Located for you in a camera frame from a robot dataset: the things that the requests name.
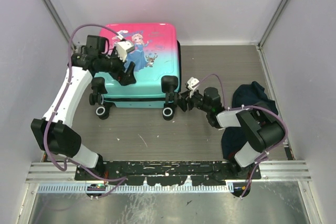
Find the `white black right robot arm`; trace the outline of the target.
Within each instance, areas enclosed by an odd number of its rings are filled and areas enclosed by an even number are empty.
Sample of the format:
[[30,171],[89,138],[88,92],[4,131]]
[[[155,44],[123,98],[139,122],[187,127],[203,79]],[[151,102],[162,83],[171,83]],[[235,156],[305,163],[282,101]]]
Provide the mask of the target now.
[[224,129],[223,158],[229,162],[232,176],[241,179],[266,160],[271,149],[283,143],[288,128],[267,97],[258,98],[244,91],[236,94],[236,102],[235,108],[225,108],[218,90],[209,87],[203,93],[185,91],[177,103],[183,111],[197,108],[205,112],[212,127]]

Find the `pink teal suitcase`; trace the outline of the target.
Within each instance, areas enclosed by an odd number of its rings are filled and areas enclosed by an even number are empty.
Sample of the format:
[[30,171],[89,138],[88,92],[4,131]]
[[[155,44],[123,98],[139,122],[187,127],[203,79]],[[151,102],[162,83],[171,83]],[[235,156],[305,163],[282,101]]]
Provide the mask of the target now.
[[110,108],[162,109],[165,120],[173,119],[181,90],[181,46],[176,29],[169,23],[108,24],[99,35],[110,46],[117,35],[133,42],[135,50],[128,54],[125,66],[134,63],[135,84],[122,86],[106,72],[98,72],[91,82],[90,105],[98,104],[96,115],[104,120]]

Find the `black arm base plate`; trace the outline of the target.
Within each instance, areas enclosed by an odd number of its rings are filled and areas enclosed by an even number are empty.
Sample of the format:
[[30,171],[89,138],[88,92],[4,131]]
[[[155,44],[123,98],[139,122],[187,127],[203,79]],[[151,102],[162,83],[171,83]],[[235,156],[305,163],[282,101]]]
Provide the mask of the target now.
[[112,161],[104,162],[103,178],[126,177],[130,186],[225,185],[227,180],[247,180],[253,167],[240,169],[226,161]]

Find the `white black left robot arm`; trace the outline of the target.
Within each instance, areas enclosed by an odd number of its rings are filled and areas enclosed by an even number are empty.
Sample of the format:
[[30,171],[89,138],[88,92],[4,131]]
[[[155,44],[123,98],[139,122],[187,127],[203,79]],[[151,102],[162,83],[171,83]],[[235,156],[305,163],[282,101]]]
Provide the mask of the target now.
[[82,143],[81,136],[72,128],[79,101],[98,72],[109,73],[121,85],[136,82],[135,64],[125,68],[126,58],[135,50],[135,45],[124,38],[109,50],[107,38],[89,35],[86,45],[70,56],[66,77],[52,103],[41,119],[33,119],[31,130],[41,150],[49,157],[59,155],[86,170],[93,180],[105,174],[103,158]]

